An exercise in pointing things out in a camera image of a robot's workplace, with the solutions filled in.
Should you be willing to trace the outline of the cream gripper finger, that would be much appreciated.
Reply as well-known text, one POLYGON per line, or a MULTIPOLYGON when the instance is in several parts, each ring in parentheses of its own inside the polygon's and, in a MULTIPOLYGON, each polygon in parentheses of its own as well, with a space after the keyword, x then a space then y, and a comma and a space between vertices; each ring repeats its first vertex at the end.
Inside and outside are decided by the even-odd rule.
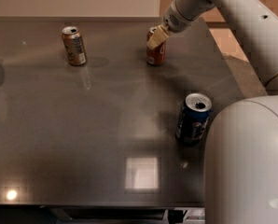
POLYGON ((158 25, 151 28, 151 37, 147 40, 146 45, 149 49, 155 49, 164 43, 170 36, 168 28, 164 25, 158 25))

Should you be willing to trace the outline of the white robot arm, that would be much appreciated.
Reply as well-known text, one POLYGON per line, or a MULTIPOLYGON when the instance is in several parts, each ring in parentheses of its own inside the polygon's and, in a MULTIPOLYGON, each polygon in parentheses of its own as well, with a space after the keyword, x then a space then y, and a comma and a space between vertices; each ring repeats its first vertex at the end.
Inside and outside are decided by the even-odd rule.
POLYGON ((278 16, 259 0, 173 0, 153 49, 216 7, 266 87, 224 108, 207 134, 205 224, 278 224, 278 16))

